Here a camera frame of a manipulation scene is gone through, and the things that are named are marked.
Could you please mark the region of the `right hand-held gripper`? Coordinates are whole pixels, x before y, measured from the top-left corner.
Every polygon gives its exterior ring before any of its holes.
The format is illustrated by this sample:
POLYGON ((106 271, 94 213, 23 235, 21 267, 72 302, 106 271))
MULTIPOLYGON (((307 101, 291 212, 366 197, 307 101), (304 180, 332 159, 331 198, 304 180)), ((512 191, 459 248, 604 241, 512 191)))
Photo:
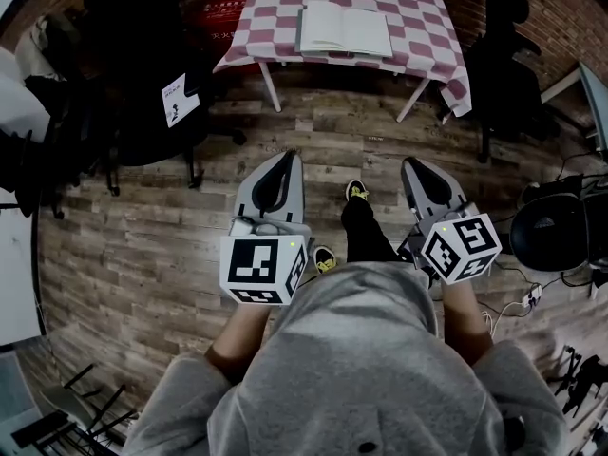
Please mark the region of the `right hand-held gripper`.
POLYGON ((406 158, 401 172, 416 223, 398 254, 418 269, 429 267, 447 285, 483 274, 502 250, 489 216, 433 163, 406 158))

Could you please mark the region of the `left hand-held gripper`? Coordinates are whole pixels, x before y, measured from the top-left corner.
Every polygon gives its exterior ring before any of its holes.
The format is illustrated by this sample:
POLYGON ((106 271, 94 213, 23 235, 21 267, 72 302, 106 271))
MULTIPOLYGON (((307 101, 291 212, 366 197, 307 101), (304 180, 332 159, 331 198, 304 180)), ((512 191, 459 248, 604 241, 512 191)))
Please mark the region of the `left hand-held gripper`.
POLYGON ((219 286, 239 304, 291 304, 308 263, 302 161, 294 150, 284 153, 241 183, 220 239, 219 286))

